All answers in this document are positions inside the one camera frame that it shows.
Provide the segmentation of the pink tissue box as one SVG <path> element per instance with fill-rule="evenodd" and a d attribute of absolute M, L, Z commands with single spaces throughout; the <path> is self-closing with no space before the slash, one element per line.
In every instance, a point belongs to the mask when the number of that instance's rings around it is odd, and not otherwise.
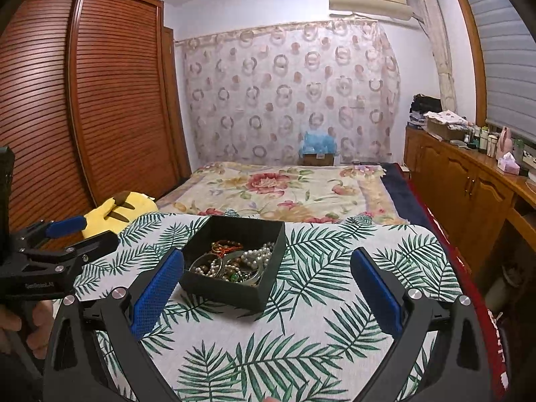
<path fill-rule="evenodd" d="M 511 152 L 507 152 L 500 157 L 497 161 L 497 166 L 504 173 L 511 175 L 520 174 L 520 166 L 517 164 L 516 159 Z"/>

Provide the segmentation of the palm leaf tablecloth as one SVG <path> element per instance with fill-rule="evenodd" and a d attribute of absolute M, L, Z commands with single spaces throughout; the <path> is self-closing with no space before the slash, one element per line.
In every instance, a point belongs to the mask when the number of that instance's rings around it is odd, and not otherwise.
<path fill-rule="evenodd" d="M 364 248 L 406 288 L 454 301 L 462 292 L 443 247 L 417 225 L 365 215 L 334 224 L 287 223 L 286 251 L 265 310 L 254 313 L 177 289 L 143 337 L 184 401 L 350 401 L 393 340 L 350 272 Z"/>

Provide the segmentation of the pale green jade bangle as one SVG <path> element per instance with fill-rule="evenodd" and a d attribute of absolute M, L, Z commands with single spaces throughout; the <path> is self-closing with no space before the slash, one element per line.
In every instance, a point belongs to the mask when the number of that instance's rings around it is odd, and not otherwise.
<path fill-rule="evenodd" d="M 197 275 L 226 282 L 231 282 L 231 275 L 238 273 L 241 275 L 241 280 L 231 283 L 254 286 L 263 276 L 271 257 L 272 252 L 268 248 L 233 251 L 222 257 L 207 252 L 195 260 L 189 270 Z"/>

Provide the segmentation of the wooden sideboard cabinet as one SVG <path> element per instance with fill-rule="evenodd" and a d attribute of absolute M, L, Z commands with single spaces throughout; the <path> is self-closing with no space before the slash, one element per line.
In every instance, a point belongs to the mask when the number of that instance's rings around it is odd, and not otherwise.
<path fill-rule="evenodd" d="M 405 131 L 405 165 L 423 203 L 484 290 L 511 263 L 535 270 L 535 187 L 482 153 Z"/>

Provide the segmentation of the wooden louvered wardrobe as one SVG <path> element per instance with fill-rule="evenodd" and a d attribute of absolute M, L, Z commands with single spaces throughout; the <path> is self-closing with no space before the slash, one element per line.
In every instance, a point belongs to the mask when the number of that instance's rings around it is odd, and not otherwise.
<path fill-rule="evenodd" d="M 191 173 L 159 0 L 24 0 L 1 36 L 9 226 L 83 215 Z"/>

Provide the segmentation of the cardboard box with papers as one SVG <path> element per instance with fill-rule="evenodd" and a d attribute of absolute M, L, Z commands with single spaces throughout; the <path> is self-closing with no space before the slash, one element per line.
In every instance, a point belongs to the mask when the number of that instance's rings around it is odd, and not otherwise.
<path fill-rule="evenodd" d="M 462 140 L 469 132 L 468 122 L 452 111 L 427 112 L 424 114 L 424 129 L 438 140 Z"/>

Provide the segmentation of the pink circle pattern curtain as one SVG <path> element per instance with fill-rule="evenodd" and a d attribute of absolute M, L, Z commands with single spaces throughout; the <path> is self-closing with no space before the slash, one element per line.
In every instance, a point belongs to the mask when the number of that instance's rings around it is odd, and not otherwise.
<path fill-rule="evenodd" d="M 378 22 L 276 24 L 180 42 L 200 161 L 295 164 L 304 133 L 343 162 L 389 161 L 400 70 Z"/>

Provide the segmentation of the beige side curtain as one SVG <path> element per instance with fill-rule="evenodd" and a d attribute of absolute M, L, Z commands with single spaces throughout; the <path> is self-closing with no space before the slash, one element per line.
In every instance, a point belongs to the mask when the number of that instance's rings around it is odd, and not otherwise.
<path fill-rule="evenodd" d="M 443 14 L 438 0 L 416 0 L 421 11 L 424 30 L 430 46 L 440 85 L 441 103 L 444 111 L 456 111 L 456 93 L 453 77 L 453 62 Z"/>

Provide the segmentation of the blue bag on box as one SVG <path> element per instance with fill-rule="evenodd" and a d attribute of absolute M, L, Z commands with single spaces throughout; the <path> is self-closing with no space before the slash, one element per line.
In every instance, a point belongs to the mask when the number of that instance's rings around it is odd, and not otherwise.
<path fill-rule="evenodd" d="M 300 146 L 300 155 L 336 154 L 337 145 L 333 136 L 328 133 L 304 133 Z"/>

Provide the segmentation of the stack of clothes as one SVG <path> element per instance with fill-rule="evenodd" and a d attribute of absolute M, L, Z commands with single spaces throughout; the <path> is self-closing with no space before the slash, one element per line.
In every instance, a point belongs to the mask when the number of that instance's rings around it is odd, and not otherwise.
<path fill-rule="evenodd" d="M 427 112 L 439 113 L 443 110 L 441 100 L 430 97 L 421 93 L 413 96 L 408 125 L 411 128 L 421 128 L 425 125 L 425 116 Z"/>

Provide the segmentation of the yellow plush toy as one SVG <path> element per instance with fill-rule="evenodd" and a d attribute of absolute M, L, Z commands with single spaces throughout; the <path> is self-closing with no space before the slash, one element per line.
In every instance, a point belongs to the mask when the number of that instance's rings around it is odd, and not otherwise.
<path fill-rule="evenodd" d="M 156 203 L 144 193 L 116 193 L 84 215 L 86 227 L 82 230 L 83 237 L 88 239 L 108 230 L 119 234 L 143 214 L 155 211 L 158 211 Z"/>

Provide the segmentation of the grey window blind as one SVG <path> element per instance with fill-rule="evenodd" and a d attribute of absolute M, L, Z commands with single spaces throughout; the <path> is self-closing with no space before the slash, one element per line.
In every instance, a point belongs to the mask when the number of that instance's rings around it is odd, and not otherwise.
<path fill-rule="evenodd" d="M 468 0 L 480 43 L 487 122 L 535 140 L 536 46 L 510 0 Z"/>

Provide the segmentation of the black jewelry box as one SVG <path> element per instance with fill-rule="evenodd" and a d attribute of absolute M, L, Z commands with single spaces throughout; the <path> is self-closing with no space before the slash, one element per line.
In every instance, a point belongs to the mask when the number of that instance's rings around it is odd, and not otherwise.
<path fill-rule="evenodd" d="M 264 310 L 285 253 L 281 221 L 213 216 L 183 248 L 181 287 L 240 309 Z"/>

